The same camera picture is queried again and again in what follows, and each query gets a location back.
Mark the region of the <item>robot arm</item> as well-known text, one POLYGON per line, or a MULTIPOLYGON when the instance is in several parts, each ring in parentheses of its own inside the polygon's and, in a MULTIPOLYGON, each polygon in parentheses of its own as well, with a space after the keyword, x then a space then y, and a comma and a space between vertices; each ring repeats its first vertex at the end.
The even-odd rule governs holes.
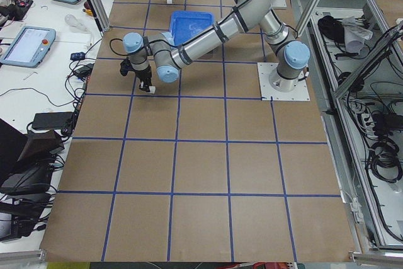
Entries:
POLYGON ((175 82, 182 68, 194 60, 228 42, 239 33, 247 33, 259 26, 266 43, 278 58, 278 65, 270 76, 271 86, 281 92, 295 89, 303 78, 300 73, 307 67, 310 51, 306 44, 290 33, 286 24, 277 17, 271 0, 234 0, 235 6, 220 21, 216 21, 193 38, 177 46, 169 42, 166 33, 150 38, 138 33, 128 33, 123 38, 125 59, 120 64, 120 74, 134 72, 140 81, 139 88, 154 93, 149 57, 153 57, 159 79, 175 82))

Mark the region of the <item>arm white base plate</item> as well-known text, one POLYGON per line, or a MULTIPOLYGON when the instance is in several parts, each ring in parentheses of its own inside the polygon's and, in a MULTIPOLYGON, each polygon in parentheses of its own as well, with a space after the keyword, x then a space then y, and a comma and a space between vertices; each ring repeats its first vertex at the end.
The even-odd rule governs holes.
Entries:
POLYGON ((277 73, 278 63, 258 62, 258 76, 263 101, 310 101, 304 73, 296 79, 287 80, 277 73))

